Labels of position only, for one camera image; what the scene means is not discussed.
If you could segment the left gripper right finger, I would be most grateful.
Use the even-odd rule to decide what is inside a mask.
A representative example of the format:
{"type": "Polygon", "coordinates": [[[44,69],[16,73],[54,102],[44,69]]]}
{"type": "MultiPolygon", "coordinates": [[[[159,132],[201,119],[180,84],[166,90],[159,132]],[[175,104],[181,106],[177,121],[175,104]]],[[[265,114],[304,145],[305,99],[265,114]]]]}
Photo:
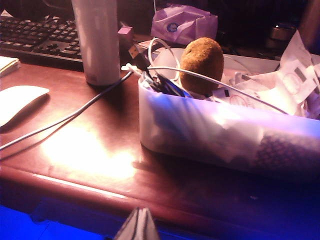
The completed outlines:
{"type": "Polygon", "coordinates": [[[138,210],[136,239],[137,240],[159,240],[160,239],[152,214],[148,208],[141,208],[138,210]]]}

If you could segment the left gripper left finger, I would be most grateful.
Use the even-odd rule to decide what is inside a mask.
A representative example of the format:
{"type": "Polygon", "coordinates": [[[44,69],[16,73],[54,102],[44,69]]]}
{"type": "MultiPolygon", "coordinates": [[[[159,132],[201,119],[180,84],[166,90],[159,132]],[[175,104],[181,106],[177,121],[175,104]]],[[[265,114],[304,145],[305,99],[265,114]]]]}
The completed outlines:
{"type": "Polygon", "coordinates": [[[116,233],[114,240],[143,240],[144,213],[141,208],[134,209],[116,233]]]}

